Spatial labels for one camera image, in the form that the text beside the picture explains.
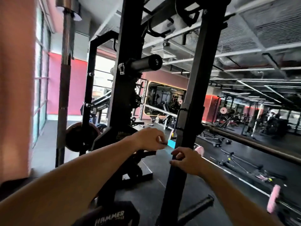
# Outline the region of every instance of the blue object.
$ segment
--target blue object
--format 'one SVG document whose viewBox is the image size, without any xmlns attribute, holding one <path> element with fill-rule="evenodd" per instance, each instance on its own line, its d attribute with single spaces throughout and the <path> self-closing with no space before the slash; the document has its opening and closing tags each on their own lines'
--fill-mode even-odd
<svg viewBox="0 0 301 226">
<path fill-rule="evenodd" d="M 175 149 L 175 141 L 173 141 L 173 140 L 168 140 L 167 145 L 170 146 L 171 148 Z"/>
</svg>

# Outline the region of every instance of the mirror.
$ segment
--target mirror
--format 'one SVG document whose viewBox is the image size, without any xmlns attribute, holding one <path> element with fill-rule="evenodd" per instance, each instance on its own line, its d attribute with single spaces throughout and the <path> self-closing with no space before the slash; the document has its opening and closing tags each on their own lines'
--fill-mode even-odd
<svg viewBox="0 0 301 226">
<path fill-rule="evenodd" d="M 185 95 L 186 90 L 184 89 L 150 82 L 148 84 L 145 103 L 161 110 L 178 114 Z M 144 107 L 144 113 L 150 116 L 166 116 L 166 114 L 148 107 Z"/>
</svg>

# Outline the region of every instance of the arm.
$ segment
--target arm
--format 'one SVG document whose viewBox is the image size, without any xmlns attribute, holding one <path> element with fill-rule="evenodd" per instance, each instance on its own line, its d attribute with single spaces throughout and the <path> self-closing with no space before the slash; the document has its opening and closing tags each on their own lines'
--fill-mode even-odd
<svg viewBox="0 0 301 226">
<path fill-rule="evenodd" d="M 50 171 L 0 202 L 1 225 L 71 225 L 130 155 L 165 147 L 158 136 L 145 128 Z"/>
<path fill-rule="evenodd" d="M 171 160 L 171 165 L 181 168 L 188 174 L 198 175 L 205 180 L 223 204 L 233 225 L 282 225 L 277 219 L 246 198 L 214 165 L 203 159 L 196 151 L 179 147 L 172 154 L 177 159 L 185 158 L 182 161 Z"/>
</svg>

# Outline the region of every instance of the hand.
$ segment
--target hand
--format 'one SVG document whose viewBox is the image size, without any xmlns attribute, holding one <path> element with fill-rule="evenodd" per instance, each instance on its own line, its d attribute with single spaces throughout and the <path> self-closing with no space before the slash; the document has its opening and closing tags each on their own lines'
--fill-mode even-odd
<svg viewBox="0 0 301 226">
<path fill-rule="evenodd" d="M 172 166 L 179 167 L 187 174 L 198 175 L 203 178 L 207 161 L 205 161 L 198 152 L 190 148 L 178 147 L 171 154 L 176 156 L 177 159 L 169 162 Z"/>
<path fill-rule="evenodd" d="M 164 133 L 156 128 L 150 127 L 144 128 L 128 138 L 135 143 L 136 150 L 156 151 L 164 149 L 167 144 Z"/>
</svg>

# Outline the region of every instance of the ceiling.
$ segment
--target ceiling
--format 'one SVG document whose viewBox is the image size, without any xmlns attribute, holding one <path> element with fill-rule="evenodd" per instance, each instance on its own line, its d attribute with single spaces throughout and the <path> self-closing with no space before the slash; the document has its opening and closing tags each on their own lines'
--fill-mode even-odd
<svg viewBox="0 0 301 226">
<path fill-rule="evenodd" d="M 122 0 L 79 1 L 100 25 L 97 35 L 119 32 Z M 145 7 L 152 11 L 163 1 L 150 0 Z M 226 15 L 231 13 L 236 15 L 221 32 L 211 86 L 234 93 L 250 92 L 275 105 L 300 110 L 301 0 L 232 0 Z M 167 46 L 163 45 L 164 38 L 147 34 L 143 54 L 164 54 L 164 70 L 189 78 L 201 14 L 190 28 L 178 15 L 172 19 L 173 24 L 166 20 L 153 28 L 159 33 L 171 30 L 165 38 Z M 185 31 L 189 33 L 182 45 Z M 112 43 L 105 47 L 112 48 Z"/>
</svg>

